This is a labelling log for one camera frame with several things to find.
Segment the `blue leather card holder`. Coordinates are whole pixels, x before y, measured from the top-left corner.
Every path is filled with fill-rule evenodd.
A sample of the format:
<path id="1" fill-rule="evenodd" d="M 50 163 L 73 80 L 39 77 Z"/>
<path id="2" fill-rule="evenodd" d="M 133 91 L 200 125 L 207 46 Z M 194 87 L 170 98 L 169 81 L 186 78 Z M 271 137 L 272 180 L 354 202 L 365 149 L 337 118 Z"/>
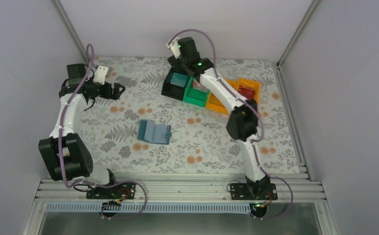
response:
<path id="1" fill-rule="evenodd" d="M 141 119 L 137 139 L 151 144 L 168 145 L 172 136 L 171 126 L 167 124 L 155 124 L 151 120 Z"/>

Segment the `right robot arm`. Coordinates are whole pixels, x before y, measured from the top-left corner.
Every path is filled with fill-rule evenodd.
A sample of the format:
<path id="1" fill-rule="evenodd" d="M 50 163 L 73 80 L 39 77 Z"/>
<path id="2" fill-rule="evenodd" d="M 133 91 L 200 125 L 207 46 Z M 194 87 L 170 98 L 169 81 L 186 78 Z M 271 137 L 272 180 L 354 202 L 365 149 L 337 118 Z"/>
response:
<path id="1" fill-rule="evenodd" d="M 261 168 L 255 144 L 262 140 L 264 128 L 258 114 L 258 104 L 247 99 L 230 86 L 217 72 L 215 64 L 201 58 L 191 37 L 171 39 L 167 48 L 173 53 L 168 58 L 173 68 L 183 69 L 187 75 L 212 92 L 229 114 L 226 130 L 237 142 L 244 158 L 247 193 L 252 199 L 260 199 L 266 193 L 270 178 Z"/>

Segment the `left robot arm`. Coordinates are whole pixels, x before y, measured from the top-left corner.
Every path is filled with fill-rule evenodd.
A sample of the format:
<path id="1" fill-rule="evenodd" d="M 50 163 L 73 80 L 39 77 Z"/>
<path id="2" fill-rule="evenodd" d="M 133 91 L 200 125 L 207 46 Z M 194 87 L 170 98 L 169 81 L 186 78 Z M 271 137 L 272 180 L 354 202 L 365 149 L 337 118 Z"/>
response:
<path id="1" fill-rule="evenodd" d="M 49 137 L 39 141 L 40 154 L 52 180 L 98 185 L 105 198 L 112 198 L 118 192 L 115 176 L 111 170 L 94 165 L 79 132 L 82 117 L 94 106 L 96 98 L 117 100 L 125 87 L 106 81 L 111 67 L 71 64 L 67 65 L 67 72 L 68 78 L 59 91 L 58 119 Z"/>

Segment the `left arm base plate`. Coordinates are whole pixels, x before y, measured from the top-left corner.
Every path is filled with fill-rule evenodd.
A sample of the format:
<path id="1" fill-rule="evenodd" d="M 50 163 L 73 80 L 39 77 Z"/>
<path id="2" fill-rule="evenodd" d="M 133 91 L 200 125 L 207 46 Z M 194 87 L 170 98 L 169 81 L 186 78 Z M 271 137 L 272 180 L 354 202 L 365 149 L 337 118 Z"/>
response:
<path id="1" fill-rule="evenodd" d="M 134 199 L 136 190 L 135 183 L 123 183 L 112 188 L 95 187 L 87 191 L 87 199 L 123 200 Z"/>

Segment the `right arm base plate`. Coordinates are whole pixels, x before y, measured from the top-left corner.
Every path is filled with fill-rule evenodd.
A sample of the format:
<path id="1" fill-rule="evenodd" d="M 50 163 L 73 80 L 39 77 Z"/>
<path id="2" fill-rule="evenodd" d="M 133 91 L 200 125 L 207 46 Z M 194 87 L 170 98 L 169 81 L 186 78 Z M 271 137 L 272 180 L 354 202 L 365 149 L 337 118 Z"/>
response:
<path id="1" fill-rule="evenodd" d="M 259 192 L 253 192 L 248 188 L 247 183 L 230 183 L 228 186 L 232 200 L 278 200 L 275 184 L 268 184 Z"/>

